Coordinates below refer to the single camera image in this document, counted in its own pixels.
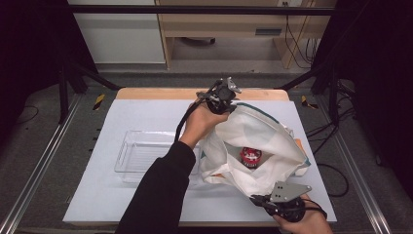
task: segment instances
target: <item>aluminum rail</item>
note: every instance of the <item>aluminum rail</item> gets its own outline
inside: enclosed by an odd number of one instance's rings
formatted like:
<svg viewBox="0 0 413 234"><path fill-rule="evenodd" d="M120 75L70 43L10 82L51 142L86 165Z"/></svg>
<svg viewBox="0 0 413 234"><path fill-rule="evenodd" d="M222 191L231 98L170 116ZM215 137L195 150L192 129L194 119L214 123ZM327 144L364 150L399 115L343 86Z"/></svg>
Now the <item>aluminum rail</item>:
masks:
<svg viewBox="0 0 413 234"><path fill-rule="evenodd" d="M327 111L327 101L323 97L316 96L317 103L320 106L322 113L327 121L329 121L329 115ZM377 234L391 234L392 230L389 227L389 224L386 221L385 216L383 215L376 199L374 198L373 193L368 187L367 181L364 179L364 176L361 174L358 165L347 146L346 142L343 139L340 131L338 131L334 137L337 147L340 149L340 156L343 160L343 163L349 173L349 177L353 182L356 193L364 206L364 210L367 213L371 225L374 231Z"/></svg>
<svg viewBox="0 0 413 234"><path fill-rule="evenodd" d="M59 124L56 128L54 135L49 141L48 146L43 152L42 157L39 159L36 168L31 174L26 185L22 189L18 199L13 205L12 209L6 216L6 218L0 224L0 234L14 233L19 225L19 222L27 209L32 197L34 196L43 175L46 173L52 159L54 158L57 148L61 143L72 119L79 107L82 95L75 95L70 105L70 112L62 124Z"/></svg>
<svg viewBox="0 0 413 234"><path fill-rule="evenodd" d="M45 5L46 10L88 14L207 14L207 15L289 15L348 16L357 9L249 7L249 6L153 6L153 5Z"/></svg>

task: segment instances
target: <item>human hand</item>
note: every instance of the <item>human hand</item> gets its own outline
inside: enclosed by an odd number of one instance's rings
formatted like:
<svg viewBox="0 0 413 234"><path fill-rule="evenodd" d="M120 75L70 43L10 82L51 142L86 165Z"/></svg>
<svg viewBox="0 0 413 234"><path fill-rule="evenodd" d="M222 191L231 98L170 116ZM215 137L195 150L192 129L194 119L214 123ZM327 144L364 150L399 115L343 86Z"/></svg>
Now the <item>human hand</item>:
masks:
<svg viewBox="0 0 413 234"><path fill-rule="evenodd" d="M229 115L229 112L214 114L205 103L201 103L186 120L185 130L179 141L194 148L217 124L227 121Z"/></svg>
<svg viewBox="0 0 413 234"><path fill-rule="evenodd" d="M304 200L306 207L318 207L312 202L305 201L310 200L310 197L307 194L301 195L301 198ZM294 234L333 233L328 222L325 220L324 215L317 211L306 211L303 219L299 222L289 222L278 215L274 215L273 219L283 230Z"/></svg>

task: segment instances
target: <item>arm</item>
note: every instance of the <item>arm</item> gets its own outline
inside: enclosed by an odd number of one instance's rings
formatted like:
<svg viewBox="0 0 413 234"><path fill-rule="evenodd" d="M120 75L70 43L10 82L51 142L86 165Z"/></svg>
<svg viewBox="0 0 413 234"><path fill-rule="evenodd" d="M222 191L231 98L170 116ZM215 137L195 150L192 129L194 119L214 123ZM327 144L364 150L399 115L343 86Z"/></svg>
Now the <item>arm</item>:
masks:
<svg viewBox="0 0 413 234"><path fill-rule="evenodd" d="M201 104L186 121L185 131L164 158L157 159L137 187L116 233L175 233L189 174L195 164L193 148L214 126L228 119Z"/></svg>
<svg viewBox="0 0 413 234"><path fill-rule="evenodd" d="M307 194L301 196L304 200L310 200ZM306 207L317 207L311 202L305 202ZM303 219L299 222L288 222L278 215L273 218L281 226L282 229L294 234L331 234L333 233L328 222L322 213L317 211L306 211Z"/></svg>

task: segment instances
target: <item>black curtain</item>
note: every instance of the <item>black curtain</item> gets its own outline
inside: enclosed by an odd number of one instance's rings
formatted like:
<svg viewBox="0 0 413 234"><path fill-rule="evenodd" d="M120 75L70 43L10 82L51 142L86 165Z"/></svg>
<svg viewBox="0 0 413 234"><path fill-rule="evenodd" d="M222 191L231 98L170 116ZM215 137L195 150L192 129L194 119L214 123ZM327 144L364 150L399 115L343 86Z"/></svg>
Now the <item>black curtain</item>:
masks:
<svg viewBox="0 0 413 234"><path fill-rule="evenodd" d="M66 0L0 1L0 143L10 133L32 93L58 83L65 61L75 60L97 74L94 61L72 13L44 6ZM68 79L83 92L82 74Z"/></svg>
<svg viewBox="0 0 413 234"><path fill-rule="evenodd" d="M366 1L339 1L360 9ZM413 1L390 3L372 0L357 23L345 35L333 65L338 79L355 84L357 117L377 153L378 163L393 168L413 199ZM326 60L334 43L352 19L333 19L325 31L315 65ZM328 87L331 75L317 76L319 91Z"/></svg>

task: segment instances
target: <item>white table surface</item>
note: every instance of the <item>white table surface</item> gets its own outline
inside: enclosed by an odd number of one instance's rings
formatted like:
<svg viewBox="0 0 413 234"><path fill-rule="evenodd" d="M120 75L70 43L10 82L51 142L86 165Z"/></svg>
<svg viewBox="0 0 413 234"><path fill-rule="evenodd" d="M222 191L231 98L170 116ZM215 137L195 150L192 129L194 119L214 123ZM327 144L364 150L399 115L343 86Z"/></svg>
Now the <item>white table surface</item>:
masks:
<svg viewBox="0 0 413 234"><path fill-rule="evenodd" d="M192 100L115 99L106 116L94 152L82 180L70 202L63 221L75 225L117 223L127 208L137 183L122 182L114 167L127 131L175 132ZM300 138L312 166L302 177L287 182L313 187L309 196L328 213L328 221L337 221L316 161L305 136L294 102L243 100L275 117ZM186 192L181 225L275 225L262 209L255 207L237 188L208 184L192 178Z"/></svg>

